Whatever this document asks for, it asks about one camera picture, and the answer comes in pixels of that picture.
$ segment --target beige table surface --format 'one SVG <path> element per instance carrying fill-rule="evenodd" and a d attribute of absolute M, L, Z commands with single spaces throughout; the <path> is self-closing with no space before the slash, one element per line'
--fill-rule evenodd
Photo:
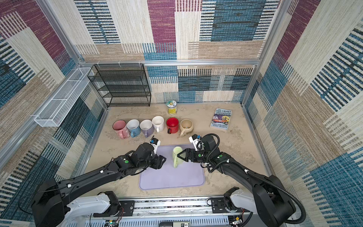
<path fill-rule="evenodd" d="M 257 151 L 247 121 L 240 104 L 236 103 L 208 103 L 208 104 L 178 104 L 177 114 L 173 115 L 179 119 L 190 119 L 194 124 L 193 134 L 204 136 L 208 133 L 215 133 L 220 137 L 219 148 L 221 151 L 230 154 L 240 162 L 257 173 L 266 175 L 260 153 Z M 209 127 L 216 108 L 232 110 L 232 117 L 229 123 L 228 132 L 221 132 Z M 112 124 L 119 119 L 128 122 L 137 119 L 141 122 L 144 119 L 152 119 L 154 116 L 162 116 L 166 121 L 171 117 L 167 113 L 165 104 L 151 104 L 150 107 L 113 107 L 109 110 L 106 123 L 93 150 L 91 158 L 86 167 L 86 173 L 108 163 L 112 157 L 125 154 L 135 150 L 138 145 L 149 142 L 150 137 L 145 138 L 143 134 L 135 138 L 120 139 L 112 129 Z M 167 134 L 165 127 L 162 132 L 155 133 L 155 137 L 161 141 L 161 145 L 176 145 L 190 143 L 188 135 L 179 136 L 180 133 Z M 118 197 L 151 197 L 151 196 L 180 196 L 180 195 L 220 195 L 230 188 L 237 186 L 244 188 L 237 181 L 229 176 L 215 171 L 208 173 L 204 171 L 205 184 L 198 187 L 184 187 L 176 189 L 158 189 L 143 191 L 139 188 L 139 176 L 128 176 L 118 181 L 104 184 L 83 196 L 96 195 L 101 191 L 114 191 Z"/>

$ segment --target book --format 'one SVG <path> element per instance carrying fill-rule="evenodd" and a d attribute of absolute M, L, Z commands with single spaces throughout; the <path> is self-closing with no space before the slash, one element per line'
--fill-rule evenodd
<path fill-rule="evenodd" d="M 232 116 L 231 110 L 217 108 L 213 115 L 210 127 L 220 131 L 227 131 L 231 116 Z"/>

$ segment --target white mesh basket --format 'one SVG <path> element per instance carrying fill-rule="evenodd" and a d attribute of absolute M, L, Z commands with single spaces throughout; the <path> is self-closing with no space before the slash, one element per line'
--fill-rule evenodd
<path fill-rule="evenodd" d="M 87 86 L 91 68 L 78 68 L 35 118 L 41 127 L 59 127 Z"/>

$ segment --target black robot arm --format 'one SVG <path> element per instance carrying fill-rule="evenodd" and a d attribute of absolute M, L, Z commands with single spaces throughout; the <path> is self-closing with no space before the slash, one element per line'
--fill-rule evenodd
<path fill-rule="evenodd" d="M 136 151 L 118 156 L 96 170 L 59 182 L 52 178 L 39 185 L 32 203 L 36 226 L 60 224 L 65 214 L 70 211 L 67 205 L 92 189 L 129 175 L 135 175 L 137 170 L 143 171 L 148 167 L 160 169 L 166 158 L 155 155 L 154 147 L 157 147 L 155 144 L 158 144 L 158 140 L 152 138 L 150 143 L 143 143 L 139 145 Z M 117 208 L 118 200 L 113 192 L 110 192 L 108 197 L 114 198 L 116 206 L 111 206 L 107 215 L 115 215 L 119 210 Z"/>
<path fill-rule="evenodd" d="M 206 163 L 210 173 L 217 170 L 245 186 L 253 194 L 258 215 L 268 227 L 278 227 L 284 222 L 299 224 L 305 220 L 306 213 L 303 205 L 285 190 L 276 176 L 267 177 L 258 174 L 241 165 L 229 154 L 220 152 L 218 148 L 219 137 L 215 134 L 208 134 L 204 137 L 193 135 L 192 140 L 194 144 L 200 140 L 204 150 L 195 146 L 196 149 L 187 148 L 177 156 L 186 162 L 191 160 L 192 162 Z M 288 220 L 296 211 L 293 201 L 299 206 L 301 217 L 297 220 Z"/>

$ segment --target mug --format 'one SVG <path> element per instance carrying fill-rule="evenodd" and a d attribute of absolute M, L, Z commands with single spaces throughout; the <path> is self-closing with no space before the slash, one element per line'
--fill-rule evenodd
<path fill-rule="evenodd" d="M 132 119 L 127 123 L 127 128 L 131 132 L 131 137 L 134 138 L 141 133 L 139 121 L 136 119 Z"/>
<path fill-rule="evenodd" d="M 162 116 L 156 116 L 152 119 L 152 125 L 156 129 L 156 132 L 164 130 L 164 118 Z"/>
<path fill-rule="evenodd" d="M 154 133 L 154 127 L 152 126 L 151 120 L 143 120 L 140 123 L 140 128 L 142 130 L 142 133 L 144 133 L 145 137 L 149 137 Z"/>
<path fill-rule="evenodd" d="M 118 120 L 113 123 L 112 128 L 118 134 L 121 139 L 126 139 L 130 136 L 130 131 L 126 127 L 126 121 Z"/>
<path fill-rule="evenodd" d="M 189 119 L 184 119 L 180 122 L 180 137 L 185 136 L 193 132 L 194 125 L 193 122 Z"/>
<path fill-rule="evenodd" d="M 182 152 L 183 149 L 181 147 L 175 147 L 173 149 L 173 163 L 174 163 L 174 168 L 176 168 L 178 165 L 182 164 L 184 160 L 182 160 L 181 158 L 178 158 L 177 155 Z M 182 158 L 185 158 L 185 153 L 180 155 Z"/>
<path fill-rule="evenodd" d="M 168 127 L 168 134 L 177 133 L 179 130 L 179 120 L 175 117 L 168 118 L 166 126 Z"/>

